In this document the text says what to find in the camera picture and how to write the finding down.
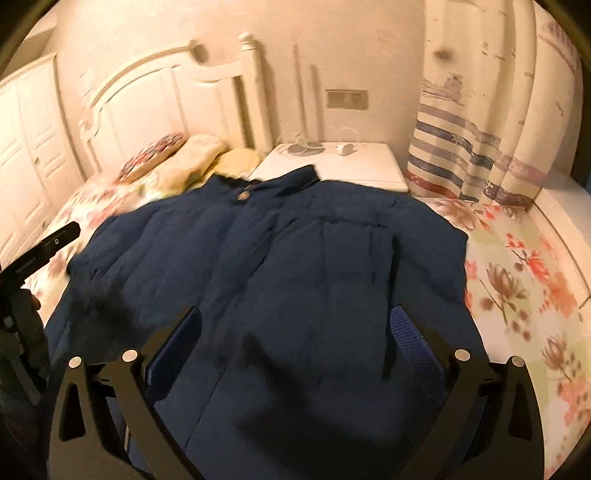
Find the white wardrobe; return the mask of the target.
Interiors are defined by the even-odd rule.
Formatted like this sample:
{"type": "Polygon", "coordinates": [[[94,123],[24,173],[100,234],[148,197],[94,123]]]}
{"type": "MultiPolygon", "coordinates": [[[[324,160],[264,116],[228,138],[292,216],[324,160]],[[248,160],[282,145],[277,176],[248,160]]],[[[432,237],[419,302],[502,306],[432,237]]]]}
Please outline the white wardrobe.
{"type": "Polygon", "coordinates": [[[49,54],[1,81],[1,264],[45,231],[85,182],[67,129],[49,54]]]}

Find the cream yellow pillow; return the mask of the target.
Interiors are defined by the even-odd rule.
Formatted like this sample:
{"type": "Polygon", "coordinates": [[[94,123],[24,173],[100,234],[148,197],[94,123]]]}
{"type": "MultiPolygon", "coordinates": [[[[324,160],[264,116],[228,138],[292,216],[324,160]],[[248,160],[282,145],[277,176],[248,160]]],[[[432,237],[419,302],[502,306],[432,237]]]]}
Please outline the cream yellow pillow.
{"type": "Polygon", "coordinates": [[[177,195],[204,184],[212,175],[247,178],[262,162],[256,150],[230,148],[221,138],[192,135],[171,157],[140,179],[147,189],[177,195]]]}

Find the dark patterned pillow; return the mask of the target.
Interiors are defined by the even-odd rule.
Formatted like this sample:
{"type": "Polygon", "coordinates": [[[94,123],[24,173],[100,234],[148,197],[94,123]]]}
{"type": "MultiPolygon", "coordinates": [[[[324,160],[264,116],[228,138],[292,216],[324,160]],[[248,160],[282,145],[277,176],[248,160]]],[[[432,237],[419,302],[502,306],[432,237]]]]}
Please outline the dark patterned pillow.
{"type": "Polygon", "coordinates": [[[186,141],[187,135],[180,132],[161,137],[130,158],[121,168],[116,181],[132,183],[140,179],[176,153],[186,141]]]}

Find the floral bed quilt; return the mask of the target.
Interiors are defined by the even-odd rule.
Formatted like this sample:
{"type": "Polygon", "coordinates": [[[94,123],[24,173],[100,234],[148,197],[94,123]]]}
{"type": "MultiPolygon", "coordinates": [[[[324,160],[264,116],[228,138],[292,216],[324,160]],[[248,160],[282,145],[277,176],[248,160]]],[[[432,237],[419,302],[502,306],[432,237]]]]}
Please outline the floral bed quilt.
{"type": "MultiPolygon", "coordinates": [[[[70,261],[106,219],[172,197],[104,179],[76,192],[56,223],[78,220],[81,237],[28,281],[43,303],[43,318],[49,322],[68,286],[70,261]]],[[[526,231],[525,213],[455,200],[417,201],[467,237],[466,307],[486,355],[501,360],[516,354],[527,361],[542,409],[544,473],[551,476],[590,419],[590,368],[571,332],[577,303],[568,282],[542,237],[526,231]]]]}

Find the white wooden headboard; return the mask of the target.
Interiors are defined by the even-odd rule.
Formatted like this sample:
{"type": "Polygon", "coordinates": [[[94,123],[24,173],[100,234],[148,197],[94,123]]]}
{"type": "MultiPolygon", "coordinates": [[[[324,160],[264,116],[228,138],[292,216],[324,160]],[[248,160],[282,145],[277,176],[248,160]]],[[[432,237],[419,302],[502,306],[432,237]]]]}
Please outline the white wooden headboard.
{"type": "Polygon", "coordinates": [[[273,150],[263,54],[250,33],[238,59],[207,66],[197,40],[150,53],[124,67],[94,93],[79,136],[94,172],[121,167],[144,146],[170,134],[209,133],[231,148],[273,150]]]}

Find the striped nautical curtain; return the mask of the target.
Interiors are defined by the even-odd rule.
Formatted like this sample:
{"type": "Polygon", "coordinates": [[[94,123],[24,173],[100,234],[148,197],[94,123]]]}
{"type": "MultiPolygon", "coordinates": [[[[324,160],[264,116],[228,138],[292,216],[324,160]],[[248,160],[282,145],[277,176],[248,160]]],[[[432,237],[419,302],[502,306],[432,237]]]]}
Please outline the striped nautical curtain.
{"type": "Polygon", "coordinates": [[[567,129],[578,62],[535,1],[426,2],[410,191],[529,207],[567,129]]]}

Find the white bedside table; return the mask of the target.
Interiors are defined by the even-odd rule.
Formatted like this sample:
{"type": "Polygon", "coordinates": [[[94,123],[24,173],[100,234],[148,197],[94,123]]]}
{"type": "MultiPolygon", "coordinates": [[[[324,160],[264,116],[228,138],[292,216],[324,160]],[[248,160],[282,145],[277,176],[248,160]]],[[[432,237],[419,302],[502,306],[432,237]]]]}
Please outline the white bedside table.
{"type": "Polygon", "coordinates": [[[384,143],[356,143],[356,152],[340,156],[339,142],[324,142],[325,151],[311,157],[293,157],[276,146],[250,174],[251,180],[270,180],[298,168],[312,165],[321,180],[355,183],[394,192],[408,193],[409,187],[391,148],[384,143]]]}

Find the wall socket plate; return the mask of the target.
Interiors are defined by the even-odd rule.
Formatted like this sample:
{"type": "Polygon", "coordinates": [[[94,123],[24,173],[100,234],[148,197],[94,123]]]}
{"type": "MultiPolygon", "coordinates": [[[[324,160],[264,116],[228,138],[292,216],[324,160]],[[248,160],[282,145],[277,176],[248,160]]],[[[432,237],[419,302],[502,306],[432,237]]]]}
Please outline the wall socket plate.
{"type": "Polygon", "coordinates": [[[359,111],[369,109],[369,93],[367,90],[332,89],[326,90],[325,93],[327,93],[328,109],[359,111]]]}

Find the thin white floor lamp pole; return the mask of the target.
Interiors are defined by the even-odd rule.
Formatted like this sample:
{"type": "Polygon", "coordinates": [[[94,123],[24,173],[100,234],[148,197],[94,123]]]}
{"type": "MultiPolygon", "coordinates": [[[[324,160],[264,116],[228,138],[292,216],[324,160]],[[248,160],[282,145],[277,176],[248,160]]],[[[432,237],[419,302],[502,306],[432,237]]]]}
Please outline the thin white floor lamp pole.
{"type": "Polygon", "coordinates": [[[296,130],[284,130],[276,137],[276,145],[283,147],[283,153],[303,158],[322,154],[325,146],[322,142],[311,138],[308,133],[308,118],[304,104],[304,82],[301,77],[300,50],[297,43],[291,48],[294,62],[295,101],[297,102],[298,127],[296,130]]]}

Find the navy blue puffer jacket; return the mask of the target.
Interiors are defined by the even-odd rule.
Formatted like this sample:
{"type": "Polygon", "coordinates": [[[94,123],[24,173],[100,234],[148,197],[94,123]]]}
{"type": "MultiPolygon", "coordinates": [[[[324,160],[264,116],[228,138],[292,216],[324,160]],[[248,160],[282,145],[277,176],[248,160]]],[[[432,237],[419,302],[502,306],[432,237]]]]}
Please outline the navy blue puffer jacket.
{"type": "Polygon", "coordinates": [[[157,411],[208,479],[385,479],[438,406],[388,339],[401,305],[478,357],[467,237],[406,195],[214,176],[106,219],[69,263],[46,334],[70,358],[137,348],[187,308],[202,333],[157,411]]]}

